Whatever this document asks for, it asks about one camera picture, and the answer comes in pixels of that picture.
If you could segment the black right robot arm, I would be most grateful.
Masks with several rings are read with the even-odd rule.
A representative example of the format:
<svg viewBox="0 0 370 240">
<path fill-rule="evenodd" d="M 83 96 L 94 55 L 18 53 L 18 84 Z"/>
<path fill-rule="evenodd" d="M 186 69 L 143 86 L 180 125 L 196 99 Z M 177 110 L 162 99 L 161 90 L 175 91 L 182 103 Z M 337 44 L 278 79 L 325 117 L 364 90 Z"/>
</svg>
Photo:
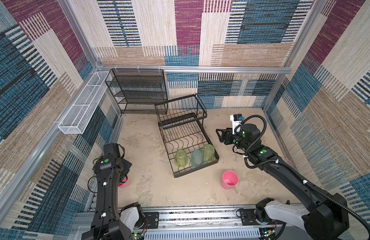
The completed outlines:
<svg viewBox="0 0 370 240">
<path fill-rule="evenodd" d="M 241 150 L 247 168 L 260 169 L 271 175 L 304 206 L 296 209 L 273 198 L 265 198 L 256 205 L 259 224 L 281 221 L 306 231 L 314 240 L 336 240 L 349 229 L 350 209 L 346 199 L 314 185 L 274 150 L 263 145 L 263 132 L 256 125 L 239 123 L 233 128 L 217 129 L 216 133 L 221 143 Z"/>
</svg>

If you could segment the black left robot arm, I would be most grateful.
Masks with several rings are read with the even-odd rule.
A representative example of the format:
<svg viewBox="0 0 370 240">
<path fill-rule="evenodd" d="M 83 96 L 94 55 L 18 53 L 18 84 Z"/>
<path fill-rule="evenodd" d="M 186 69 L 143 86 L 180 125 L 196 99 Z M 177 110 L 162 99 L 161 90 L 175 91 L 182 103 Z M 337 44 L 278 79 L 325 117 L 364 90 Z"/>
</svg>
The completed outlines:
<svg viewBox="0 0 370 240">
<path fill-rule="evenodd" d="M 103 155 L 93 167 L 97 183 L 96 209 L 90 230 L 83 233 L 82 240 L 131 240 L 132 229 L 120 220 L 116 190 L 131 163 L 124 159 L 125 149 L 119 144 L 104 145 Z"/>
</svg>

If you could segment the teal translucent cup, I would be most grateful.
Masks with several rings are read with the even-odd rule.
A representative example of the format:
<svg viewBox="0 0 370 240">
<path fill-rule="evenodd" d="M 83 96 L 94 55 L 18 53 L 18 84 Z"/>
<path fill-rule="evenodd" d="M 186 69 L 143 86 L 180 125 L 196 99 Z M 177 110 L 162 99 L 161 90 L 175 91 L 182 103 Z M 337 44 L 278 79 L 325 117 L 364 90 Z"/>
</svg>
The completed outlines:
<svg viewBox="0 0 370 240">
<path fill-rule="evenodd" d="M 194 150 L 191 155 L 191 167 L 197 168 L 202 166 L 203 164 L 204 164 L 203 152 L 200 149 Z"/>
</svg>

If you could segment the bright green translucent cup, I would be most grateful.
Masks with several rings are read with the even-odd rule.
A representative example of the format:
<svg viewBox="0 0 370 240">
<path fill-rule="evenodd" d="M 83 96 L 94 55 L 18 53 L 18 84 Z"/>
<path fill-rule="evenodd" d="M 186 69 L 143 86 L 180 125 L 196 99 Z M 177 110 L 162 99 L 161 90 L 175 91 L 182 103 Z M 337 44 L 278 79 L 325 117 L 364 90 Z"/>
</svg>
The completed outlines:
<svg viewBox="0 0 370 240">
<path fill-rule="evenodd" d="M 208 144 L 203 148 L 203 155 L 205 162 L 211 162 L 215 159 L 215 148 L 213 145 Z"/>
</svg>

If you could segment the pink cup edge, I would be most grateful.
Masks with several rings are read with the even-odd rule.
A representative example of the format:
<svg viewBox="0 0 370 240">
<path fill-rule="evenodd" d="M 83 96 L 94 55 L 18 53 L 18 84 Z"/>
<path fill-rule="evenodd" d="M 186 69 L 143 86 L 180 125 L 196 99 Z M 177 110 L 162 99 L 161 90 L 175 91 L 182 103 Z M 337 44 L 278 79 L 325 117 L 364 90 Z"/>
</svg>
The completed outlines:
<svg viewBox="0 0 370 240">
<path fill-rule="evenodd" d="M 119 188 L 125 188 L 125 187 L 128 187 L 130 185 L 130 180 L 129 178 L 126 176 L 124 177 L 123 180 L 121 180 L 121 182 L 118 184 L 118 187 Z"/>
</svg>

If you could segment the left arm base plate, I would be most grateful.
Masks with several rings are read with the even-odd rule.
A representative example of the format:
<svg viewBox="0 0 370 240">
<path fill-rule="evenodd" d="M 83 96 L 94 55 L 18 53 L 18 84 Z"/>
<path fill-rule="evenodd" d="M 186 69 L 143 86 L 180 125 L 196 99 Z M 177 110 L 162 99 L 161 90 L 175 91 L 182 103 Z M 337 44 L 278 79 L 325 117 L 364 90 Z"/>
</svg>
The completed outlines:
<svg viewBox="0 0 370 240">
<path fill-rule="evenodd" d="M 136 222 L 134 229 L 135 230 L 143 230 L 146 228 L 148 228 L 149 230 L 158 229 L 159 220 L 160 220 L 159 212 L 147 212 L 139 214 L 139 219 Z"/>
</svg>

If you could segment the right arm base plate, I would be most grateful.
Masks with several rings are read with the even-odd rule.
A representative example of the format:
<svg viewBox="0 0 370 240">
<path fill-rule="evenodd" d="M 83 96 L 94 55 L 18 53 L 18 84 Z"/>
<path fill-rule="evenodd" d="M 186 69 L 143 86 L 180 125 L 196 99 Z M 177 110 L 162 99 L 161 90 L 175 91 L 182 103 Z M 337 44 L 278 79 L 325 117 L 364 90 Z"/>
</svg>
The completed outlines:
<svg viewBox="0 0 370 240">
<path fill-rule="evenodd" d="M 244 208 L 239 208 L 236 210 L 236 216 L 241 219 L 242 225 L 243 226 L 249 226 L 249 225 L 282 225 L 283 222 L 277 222 L 276 220 L 270 219 L 266 214 L 263 216 L 258 216 L 257 214 L 257 209 L 252 208 L 252 209 L 244 209 Z"/>
</svg>

